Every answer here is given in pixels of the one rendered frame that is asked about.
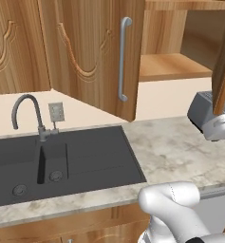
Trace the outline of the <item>wooden base cabinet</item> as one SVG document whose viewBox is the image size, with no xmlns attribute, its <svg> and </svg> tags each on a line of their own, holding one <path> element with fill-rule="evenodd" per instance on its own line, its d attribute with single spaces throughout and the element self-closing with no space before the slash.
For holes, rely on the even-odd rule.
<svg viewBox="0 0 225 243">
<path fill-rule="evenodd" d="M 0 227 L 0 243 L 137 243 L 148 222 L 133 203 Z"/>
</svg>

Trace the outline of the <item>wooden cabinet door seen edge-on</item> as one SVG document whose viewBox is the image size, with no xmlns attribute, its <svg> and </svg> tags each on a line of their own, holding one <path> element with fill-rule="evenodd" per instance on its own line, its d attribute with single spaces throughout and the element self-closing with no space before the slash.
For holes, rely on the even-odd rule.
<svg viewBox="0 0 225 243">
<path fill-rule="evenodd" d="M 225 107 L 225 32 L 212 75 L 213 113 L 220 115 Z"/>
</svg>

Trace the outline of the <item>wooden cabinet door closed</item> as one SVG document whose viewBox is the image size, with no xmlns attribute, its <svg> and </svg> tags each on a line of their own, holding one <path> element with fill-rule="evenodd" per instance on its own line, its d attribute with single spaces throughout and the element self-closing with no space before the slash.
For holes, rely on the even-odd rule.
<svg viewBox="0 0 225 243">
<path fill-rule="evenodd" d="M 50 90 L 37 0 L 0 0 L 0 94 Z"/>
</svg>

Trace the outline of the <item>dark grey sink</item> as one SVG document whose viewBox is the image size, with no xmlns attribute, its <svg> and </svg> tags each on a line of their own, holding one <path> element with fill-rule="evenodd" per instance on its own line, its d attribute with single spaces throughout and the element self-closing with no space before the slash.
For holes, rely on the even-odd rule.
<svg viewBox="0 0 225 243">
<path fill-rule="evenodd" d="M 120 126 L 0 139 L 0 206 L 145 181 Z"/>
</svg>

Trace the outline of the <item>grey curved tap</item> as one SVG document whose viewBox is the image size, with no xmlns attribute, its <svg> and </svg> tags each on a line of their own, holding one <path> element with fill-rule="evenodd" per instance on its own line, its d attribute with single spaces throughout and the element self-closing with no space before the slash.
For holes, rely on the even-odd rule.
<svg viewBox="0 0 225 243">
<path fill-rule="evenodd" d="M 17 123 L 17 111 L 18 107 L 21 104 L 21 102 L 25 99 L 30 99 L 33 102 L 35 112 L 36 112 L 36 117 L 37 117 L 37 122 L 38 122 L 38 133 L 39 133 L 39 138 L 41 142 L 45 142 L 47 138 L 51 135 L 57 135 L 59 133 L 59 130 L 57 128 L 54 128 L 53 130 L 46 130 L 46 127 L 43 124 L 42 117 L 41 117 L 41 112 L 40 112 L 40 107 L 37 102 L 37 99 L 30 94 L 24 94 L 22 95 L 14 104 L 12 111 L 11 111 L 11 122 L 12 126 L 15 130 L 18 129 L 18 123 Z"/>
</svg>

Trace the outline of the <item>grey toaster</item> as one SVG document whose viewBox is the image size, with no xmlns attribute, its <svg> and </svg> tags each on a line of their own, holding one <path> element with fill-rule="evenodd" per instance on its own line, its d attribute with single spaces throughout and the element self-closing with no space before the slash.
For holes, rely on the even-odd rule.
<svg viewBox="0 0 225 243">
<path fill-rule="evenodd" d="M 200 91 L 195 95 L 189 107 L 187 117 L 199 131 L 202 131 L 204 123 L 215 117 L 212 99 L 211 91 Z"/>
</svg>

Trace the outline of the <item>grey dishwasher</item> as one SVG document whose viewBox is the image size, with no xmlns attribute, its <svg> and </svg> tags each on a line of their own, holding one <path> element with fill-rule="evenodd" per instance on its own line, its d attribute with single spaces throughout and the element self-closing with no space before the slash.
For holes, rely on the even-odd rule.
<svg viewBox="0 0 225 243">
<path fill-rule="evenodd" d="M 211 234 L 223 233 L 225 229 L 225 196 L 200 199 L 194 210 Z"/>
</svg>

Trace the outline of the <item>grey wall socket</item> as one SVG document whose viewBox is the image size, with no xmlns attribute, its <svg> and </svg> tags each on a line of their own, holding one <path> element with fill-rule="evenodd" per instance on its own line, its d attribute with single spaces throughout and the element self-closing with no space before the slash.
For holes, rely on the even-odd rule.
<svg viewBox="0 0 225 243">
<path fill-rule="evenodd" d="M 65 113 L 62 103 L 50 103 L 48 105 L 50 120 L 52 122 L 63 122 Z"/>
</svg>

